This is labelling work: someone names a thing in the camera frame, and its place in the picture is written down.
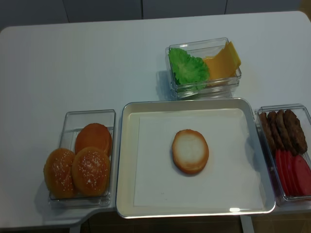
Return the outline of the green lettuce leaf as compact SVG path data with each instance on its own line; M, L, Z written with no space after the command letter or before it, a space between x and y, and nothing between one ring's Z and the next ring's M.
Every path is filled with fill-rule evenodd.
M207 82L204 81L204 82L195 82L195 83L192 83L189 87L189 90L190 91L200 91L204 88L207 87Z
M180 48L170 49L168 56L178 84L184 85L209 80L209 68L202 58L191 56Z

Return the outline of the clear lettuce cheese container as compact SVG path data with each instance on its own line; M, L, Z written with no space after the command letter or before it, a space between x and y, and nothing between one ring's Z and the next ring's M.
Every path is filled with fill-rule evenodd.
M194 99L211 99L211 98L231 98L235 90L240 84L242 72L240 67L236 70L233 77L222 78L216 80L207 80L207 87L200 91L190 91L191 84L178 84L173 74L171 63L169 60L169 51L172 48L180 48L185 50L188 54L202 59L206 57L214 57L226 43L230 41L226 38L217 38L210 40L203 40L197 42L181 43L170 45L166 48L166 66L169 79L170 93L174 100L194 100Z

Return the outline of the bottom bun half on tray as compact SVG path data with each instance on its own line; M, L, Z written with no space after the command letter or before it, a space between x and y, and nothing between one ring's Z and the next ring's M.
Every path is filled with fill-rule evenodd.
M186 174L201 172L209 158L209 148L205 138L191 129L176 133L172 143L173 162Z

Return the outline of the plain bun half in container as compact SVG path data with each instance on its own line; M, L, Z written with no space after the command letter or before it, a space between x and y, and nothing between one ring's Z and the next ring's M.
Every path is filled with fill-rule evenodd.
M98 148L109 156L112 148L112 136L108 128L99 123L86 125L76 137L75 153L77 154L87 147Z

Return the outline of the clear bun container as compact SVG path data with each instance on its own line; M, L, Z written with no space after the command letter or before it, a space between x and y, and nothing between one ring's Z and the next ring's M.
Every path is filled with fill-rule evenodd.
M85 126L92 123L99 123L106 126L113 139L115 121L114 110L68 112L65 116L59 147L75 151L75 142L78 134ZM111 200L110 184L111 181L108 180L105 191L94 197L87 197L78 192L72 198L59 199L52 193L49 193L49 204L55 209L108 206Z

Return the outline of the right sesame bun top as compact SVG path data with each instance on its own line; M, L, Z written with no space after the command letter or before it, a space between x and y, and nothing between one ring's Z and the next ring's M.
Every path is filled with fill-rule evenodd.
M84 196L100 196L110 176L110 160L106 152L87 147L79 151L72 163L71 174L76 189Z

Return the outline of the sesame bun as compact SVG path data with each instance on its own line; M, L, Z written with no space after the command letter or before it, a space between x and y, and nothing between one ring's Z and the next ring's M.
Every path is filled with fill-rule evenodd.
M70 199L76 195L71 166L75 154L66 148L50 153L44 165L44 181L49 191L58 199Z
M100 196L110 176L110 160L106 152L87 147L79 151L72 163L71 174L76 189L84 196Z

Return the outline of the orange cheese slice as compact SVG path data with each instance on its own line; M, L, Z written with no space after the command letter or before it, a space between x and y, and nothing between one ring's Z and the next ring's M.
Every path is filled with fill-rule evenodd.
M230 61L230 53L228 51L228 44L220 50L220 52L214 57L206 57L203 61L209 68L209 74L211 80L230 78L236 73L234 67Z

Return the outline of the metal baking tray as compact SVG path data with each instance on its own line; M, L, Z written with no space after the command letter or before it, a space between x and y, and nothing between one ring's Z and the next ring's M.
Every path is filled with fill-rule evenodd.
M152 207L134 204L138 133L141 117L196 117L208 111L241 110L246 118L253 148L252 165L259 173L259 191L263 201L261 209L230 208L228 210L203 207ZM268 179L268 169L260 146L259 136L250 104L242 98L132 102L122 112L121 143L117 179L116 208L124 218L153 218L177 216L230 216L270 213L276 206L273 188Z

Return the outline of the yellow cheese slice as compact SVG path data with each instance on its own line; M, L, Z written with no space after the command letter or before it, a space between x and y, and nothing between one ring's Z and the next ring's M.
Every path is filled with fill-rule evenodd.
M234 67L234 70L238 69L241 65L240 57L233 45L233 43L230 41L228 44L228 51L230 53L230 61L232 66Z

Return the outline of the white paper sheet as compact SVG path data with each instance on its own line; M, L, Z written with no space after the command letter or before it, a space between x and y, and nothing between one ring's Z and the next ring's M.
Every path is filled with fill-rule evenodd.
M205 138L209 159L196 175L181 172L172 160L178 131ZM142 116L139 120L134 204L152 207L261 209L259 173L244 113L208 111L205 116Z

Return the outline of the left sesame bun top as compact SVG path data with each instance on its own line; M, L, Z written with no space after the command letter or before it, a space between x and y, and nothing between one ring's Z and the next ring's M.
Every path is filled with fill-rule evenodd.
M44 165L44 181L49 191L58 199L70 199L76 195L71 166L75 154L66 148L50 153Z

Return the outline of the clear patty tomato container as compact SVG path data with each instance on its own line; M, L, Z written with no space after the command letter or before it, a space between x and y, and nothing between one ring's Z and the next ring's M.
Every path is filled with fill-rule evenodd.
M287 197L285 195L284 190L281 185L278 172L277 172L276 152L274 155L272 155L267 139L265 137L264 131L262 129L261 121L259 119L259 114L262 112L265 112L266 115L268 116L269 112L271 111L275 111L277 113L279 110L283 110L285 113L285 111L288 109L292 110L296 114L297 118L300 120L300 124L305 134L306 142L308 145L307 151L304 154L298 153L298 155L302 156L304 160L307 162L309 168L311 168L311 117L305 106L303 106L302 104L265 106L265 107L258 108L254 111L254 118L255 118L255 123L257 127L257 132L259 135L260 146L262 149L266 167L268 169L268 179L273 188L277 206L281 208L285 208L287 206L297 205L300 208L302 207L307 208L311 206L311 196L299 195L297 197L294 197L290 194Z

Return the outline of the red tomato slice back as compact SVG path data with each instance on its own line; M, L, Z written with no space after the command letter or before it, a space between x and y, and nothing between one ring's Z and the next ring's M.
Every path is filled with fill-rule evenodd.
M291 194L291 186L285 165L285 152L282 150L276 151L276 167L285 195L288 197Z

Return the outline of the red tomato slice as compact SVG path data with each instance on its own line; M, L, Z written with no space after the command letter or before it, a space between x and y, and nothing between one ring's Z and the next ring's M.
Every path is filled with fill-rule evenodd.
M287 170L287 175L289 178L289 182L290 182L290 187L291 187L291 195L294 197L297 197L300 195L299 190L296 186L296 182L294 179L294 169L293 169L293 156L291 154L290 151L285 151L284 152L285 155L285 165L286 165L286 170Z
M294 178L299 194L302 196L311 195L311 170L300 155L294 158Z
M276 151L276 167L285 195L288 197L291 194L291 186L285 165L285 152L282 150Z

